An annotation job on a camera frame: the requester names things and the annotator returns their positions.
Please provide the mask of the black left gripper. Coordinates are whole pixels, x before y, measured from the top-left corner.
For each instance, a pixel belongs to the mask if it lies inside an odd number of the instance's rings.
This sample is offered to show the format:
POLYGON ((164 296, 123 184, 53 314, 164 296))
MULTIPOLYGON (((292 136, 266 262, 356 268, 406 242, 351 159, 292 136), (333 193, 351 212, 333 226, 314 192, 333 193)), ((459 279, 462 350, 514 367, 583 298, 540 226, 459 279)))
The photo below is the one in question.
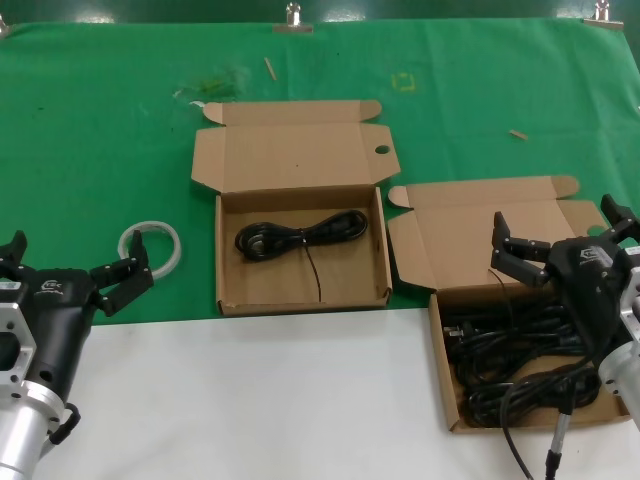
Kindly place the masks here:
POLYGON ((26 249, 22 230, 1 246, 1 301, 18 304, 35 340, 25 379, 66 401, 97 308, 114 316, 154 286, 147 250, 134 230, 129 257, 88 273, 23 267, 26 249))

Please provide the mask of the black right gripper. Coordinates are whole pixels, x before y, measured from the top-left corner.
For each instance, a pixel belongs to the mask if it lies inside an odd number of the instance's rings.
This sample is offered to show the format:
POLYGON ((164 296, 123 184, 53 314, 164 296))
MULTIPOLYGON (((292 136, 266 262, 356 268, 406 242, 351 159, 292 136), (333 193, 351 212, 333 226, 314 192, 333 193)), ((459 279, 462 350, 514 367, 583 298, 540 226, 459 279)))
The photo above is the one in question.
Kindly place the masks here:
POLYGON ((528 287, 542 287, 550 276, 594 363, 631 340, 620 318, 620 302, 639 266, 639 249, 618 244, 640 242, 639 219, 629 207, 605 194, 600 210, 610 228, 599 237, 567 239, 552 247, 512 237, 503 214, 496 212, 491 257, 493 269, 528 287))

